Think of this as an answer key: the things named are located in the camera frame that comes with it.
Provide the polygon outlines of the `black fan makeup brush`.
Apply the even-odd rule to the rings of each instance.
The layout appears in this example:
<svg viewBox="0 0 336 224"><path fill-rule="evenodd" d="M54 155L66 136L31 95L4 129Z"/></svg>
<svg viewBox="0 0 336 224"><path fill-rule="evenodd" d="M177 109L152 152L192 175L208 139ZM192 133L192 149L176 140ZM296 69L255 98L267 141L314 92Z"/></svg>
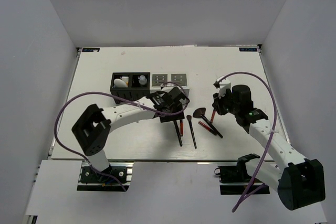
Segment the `black fan makeup brush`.
<svg viewBox="0 0 336 224"><path fill-rule="evenodd" d="M220 138L223 135L217 130L217 128L212 124L212 122L205 116L206 108L198 108L193 112L193 117L197 119L203 119L203 121L213 130L213 132Z"/></svg>

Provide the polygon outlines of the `white and orange tube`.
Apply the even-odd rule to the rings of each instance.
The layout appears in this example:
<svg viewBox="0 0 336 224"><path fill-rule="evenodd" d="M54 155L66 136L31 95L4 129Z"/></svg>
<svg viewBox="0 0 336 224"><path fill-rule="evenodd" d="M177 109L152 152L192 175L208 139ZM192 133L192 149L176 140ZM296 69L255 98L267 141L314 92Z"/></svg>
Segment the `white and orange tube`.
<svg viewBox="0 0 336 224"><path fill-rule="evenodd" d="M127 88L128 84L124 82L122 79L114 79L113 86L115 88Z"/></svg>

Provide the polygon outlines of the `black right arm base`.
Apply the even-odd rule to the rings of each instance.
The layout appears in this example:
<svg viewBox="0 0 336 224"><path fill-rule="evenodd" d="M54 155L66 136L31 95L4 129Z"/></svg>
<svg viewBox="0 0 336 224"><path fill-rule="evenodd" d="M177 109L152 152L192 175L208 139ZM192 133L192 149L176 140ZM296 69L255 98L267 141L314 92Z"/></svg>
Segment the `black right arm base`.
<svg viewBox="0 0 336 224"><path fill-rule="evenodd" d="M243 178L237 167L232 165L218 166L214 175L219 178L221 195L241 195L249 182L249 178Z"/></svg>

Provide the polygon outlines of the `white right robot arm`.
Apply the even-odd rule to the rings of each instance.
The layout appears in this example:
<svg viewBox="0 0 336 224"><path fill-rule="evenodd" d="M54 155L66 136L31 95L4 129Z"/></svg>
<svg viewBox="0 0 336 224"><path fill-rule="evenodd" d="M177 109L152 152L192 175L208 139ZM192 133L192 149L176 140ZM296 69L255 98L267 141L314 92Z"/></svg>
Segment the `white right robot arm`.
<svg viewBox="0 0 336 224"><path fill-rule="evenodd" d="M296 210L326 198L324 170L317 160L309 160L272 129L268 116L254 107L246 85L219 84L213 95L213 108L219 115L232 114L252 138L271 156L276 166L261 161L256 154L239 158L238 177L247 182L253 177L278 193L283 205Z"/></svg>

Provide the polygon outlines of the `red lip gloss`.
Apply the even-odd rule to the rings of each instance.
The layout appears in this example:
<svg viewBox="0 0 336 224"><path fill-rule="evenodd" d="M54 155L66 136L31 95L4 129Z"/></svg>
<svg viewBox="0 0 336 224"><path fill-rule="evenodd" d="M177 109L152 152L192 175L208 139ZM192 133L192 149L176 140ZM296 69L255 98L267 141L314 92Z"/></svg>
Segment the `red lip gloss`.
<svg viewBox="0 0 336 224"><path fill-rule="evenodd" d="M210 122L211 122L211 123L214 122L214 118L215 118L216 113L217 113L216 110L213 109L213 111L212 111L212 116L211 116L211 119L210 119Z"/></svg>

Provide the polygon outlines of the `clear small bottle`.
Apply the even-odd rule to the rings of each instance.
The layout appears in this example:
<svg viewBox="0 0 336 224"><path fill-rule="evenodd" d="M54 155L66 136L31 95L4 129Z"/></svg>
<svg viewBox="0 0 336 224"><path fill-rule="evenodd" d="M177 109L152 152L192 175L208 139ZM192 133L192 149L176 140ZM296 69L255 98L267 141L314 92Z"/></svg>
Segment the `clear small bottle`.
<svg viewBox="0 0 336 224"><path fill-rule="evenodd" d="M146 86L147 83L148 83L147 77L146 77L145 75L143 75L143 74L140 75L140 76L139 76L139 84L140 84L141 86Z"/></svg>

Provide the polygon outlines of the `black angled makeup brush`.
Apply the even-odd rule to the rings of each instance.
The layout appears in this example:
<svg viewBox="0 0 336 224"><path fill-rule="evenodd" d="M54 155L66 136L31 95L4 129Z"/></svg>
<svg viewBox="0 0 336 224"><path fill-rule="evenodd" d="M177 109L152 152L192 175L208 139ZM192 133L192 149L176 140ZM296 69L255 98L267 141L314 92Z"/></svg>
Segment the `black angled makeup brush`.
<svg viewBox="0 0 336 224"><path fill-rule="evenodd" d="M190 132L191 132L194 148L197 149L196 139L195 139L193 125L192 125L192 116L191 115L187 115L186 119L187 119L189 127L190 127Z"/></svg>

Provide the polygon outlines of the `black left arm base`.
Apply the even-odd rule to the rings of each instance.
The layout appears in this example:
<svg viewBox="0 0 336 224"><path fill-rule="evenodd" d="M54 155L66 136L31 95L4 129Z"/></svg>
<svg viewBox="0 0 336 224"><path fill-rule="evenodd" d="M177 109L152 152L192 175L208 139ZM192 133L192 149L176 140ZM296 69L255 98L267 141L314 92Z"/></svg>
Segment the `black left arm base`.
<svg viewBox="0 0 336 224"><path fill-rule="evenodd" d="M110 166L108 173L117 178L124 188L114 178L98 174L89 164L82 163L77 191L126 192L132 179L133 163L110 163Z"/></svg>

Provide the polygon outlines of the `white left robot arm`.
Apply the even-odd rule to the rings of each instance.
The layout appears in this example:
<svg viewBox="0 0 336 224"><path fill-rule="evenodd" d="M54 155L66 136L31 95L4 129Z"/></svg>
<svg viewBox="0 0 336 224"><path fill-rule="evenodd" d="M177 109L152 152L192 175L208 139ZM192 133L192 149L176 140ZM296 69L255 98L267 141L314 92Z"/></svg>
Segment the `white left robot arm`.
<svg viewBox="0 0 336 224"><path fill-rule="evenodd" d="M136 101L124 101L113 107L99 108L91 104L71 131L93 167L93 176L104 182L111 175L104 146L112 131L142 120L160 118L163 123L184 119L183 108L188 102L185 92L173 87L168 92L149 93Z"/></svg>

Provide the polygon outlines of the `long black powder brush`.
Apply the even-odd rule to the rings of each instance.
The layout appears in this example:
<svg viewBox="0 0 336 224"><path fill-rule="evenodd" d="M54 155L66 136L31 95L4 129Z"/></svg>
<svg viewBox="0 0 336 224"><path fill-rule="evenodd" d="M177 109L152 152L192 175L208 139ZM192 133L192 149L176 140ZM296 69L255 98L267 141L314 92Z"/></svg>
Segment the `long black powder brush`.
<svg viewBox="0 0 336 224"><path fill-rule="evenodd" d="M182 138L181 138L181 134L180 134L180 129L179 129L179 127L178 127L177 121L174 120L173 123L174 123L174 127L175 127L175 131L176 131L176 134L177 134L177 138L178 138L179 145L180 145L180 147L182 147L182 146L183 146L183 143L182 143Z"/></svg>

